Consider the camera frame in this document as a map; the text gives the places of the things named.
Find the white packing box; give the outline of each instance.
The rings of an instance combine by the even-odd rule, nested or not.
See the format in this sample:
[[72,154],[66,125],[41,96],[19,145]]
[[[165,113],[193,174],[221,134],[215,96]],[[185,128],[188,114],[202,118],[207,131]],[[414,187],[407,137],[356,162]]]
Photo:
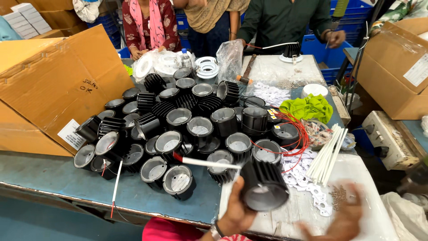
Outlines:
[[14,11],[14,12],[24,12],[24,11],[27,11],[27,10],[32,9],[32,8],[34,8],[34,7],[31,5],[31,3],[21,3],[21,4],[18,4],[16,6],[11,7],[10,9],[12,9],[12,11]]
[[39,21],[39,22],[36,22],[36,23],[32,24],[32,26],[37,31],[39,31],[39,30],[42,30],[44,28],[49,27],[49,24],[45,20],[42,20],[42,21]]
[[7,22],[8,22],[10,25],[14,25],[14,24],[19,23],[19,22],[22,22],[22,21],[27,21],[27,20],[24,18],[24,16],[19,16],[19,17],[14,18],[14,19],[7,20]]
[[11,13],[8,13],[6,15],[3,15],[3,17],[4,17],[4,19],[6,19],[6,21],[9,22],[12,19],[22,17],[22,15],[19,12],[11,12]]
[[30,24],[30,23],[24,19],[23,21],[18,22],[16,24],[10,24],[10,26],[12,26],[12,28],[19,28],[19,27],[22,27],[22,26],[27,25],[27,24]]
[[29,15],[31,15],[32,13],[35,13],[35,12],[37,12],[37,10],[35,9],[35,8],[32,8],[32,9],[29,9],[29,10],[27,10],[27,11],[23,11],[23,12],[20,12],[24,17],[27,17],[27,16],[29,16]]
[[47,28],[44,28],[44,29],[42,29],[42,30],[37,30],[37,32],[39,33],[39,34],[44,34],[44,33],[47,33],[47,32],[49,32],[49,31],[51,31],[52,29],[50,28],[50,27],[47,27]]
[[30,29],[27,29],[25,31],[19,32],[22,36],[26,36],[32,32],[37,32],[33,27],[31,27]]
[[32,33],[30,33],[30,34],[25,35],[25,36],[24,36],[24,39],[31,39],[31,38],[33,38],[33,37],[36,37],[37,35],[39,35],[39,33],[38,33],[38,32],[32,32]]
[[44,19],[42,16],[39,16],[39,17],[35,17],[35,18],[30,18],[28,21],[30,22],[30,24],[34,24],[34,23],[39,22],[39,21],[44,21]]
[[41,17],[39,12],[33,12],[30,13],[29,15],[24,16],[27,20],[31,20],[33,18],[37,18],[37,17]]
[[22,33],[22,32],[24,32],[25,30],[30,29],[30,28],[33,28],[33,27],[31,26],[31,24],[26,24],[26,25],[24,25],[24,26],[17,27],[17,28],[15,28],[15,29],[16,29],[16,31],[17,31],[17,32]]

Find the power strip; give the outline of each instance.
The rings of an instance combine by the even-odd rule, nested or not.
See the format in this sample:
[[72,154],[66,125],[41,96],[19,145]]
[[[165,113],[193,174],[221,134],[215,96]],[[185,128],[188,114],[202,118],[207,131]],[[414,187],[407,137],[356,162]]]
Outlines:
[[372,111],[362,126],[374,147],[389,147],[387,156],[381,158],[387,170],[407,170],[419,161],[385,112]]

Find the water bottle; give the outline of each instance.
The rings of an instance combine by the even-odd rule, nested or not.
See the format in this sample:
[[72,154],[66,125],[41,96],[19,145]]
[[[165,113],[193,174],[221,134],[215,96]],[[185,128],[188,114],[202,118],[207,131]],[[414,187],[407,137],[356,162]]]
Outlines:
[[192,61],[190,60],[190,56],[187,53],[187,50],[185,48],[182,48],[181,52],[183,53],[181,55],[181,65],[183,66],[183,68],[187,67],[187,68],[190,68],[190,70],[193,70]]

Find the label sticker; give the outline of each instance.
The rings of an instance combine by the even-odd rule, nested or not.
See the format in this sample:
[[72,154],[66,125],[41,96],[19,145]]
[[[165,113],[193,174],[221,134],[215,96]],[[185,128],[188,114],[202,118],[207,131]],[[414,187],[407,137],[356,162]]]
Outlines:
[[424,54],[403,77],[414,86],[420,85],[428,77],[428,54]]
[[65,125],[65,127],[58,132],[58,136],[61,137],[65,142],[70,144],[77,151],[80,147],[85,143],[86,139],[74,133],[74,131],[79,127],[79,123],[77,123],[74,119]]

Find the dark green shirt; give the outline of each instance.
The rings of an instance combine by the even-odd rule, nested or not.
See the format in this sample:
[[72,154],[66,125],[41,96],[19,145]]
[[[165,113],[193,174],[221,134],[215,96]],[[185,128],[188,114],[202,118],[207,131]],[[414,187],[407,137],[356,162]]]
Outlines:
[[[306,25],[320,42],[321,34],[330,29],[330,0],[251,0],[237,37],[249,43],[257,32],[256,47],[287,42],[302,42]],[[281,54],[284,46],[268,48],[266,54]]]

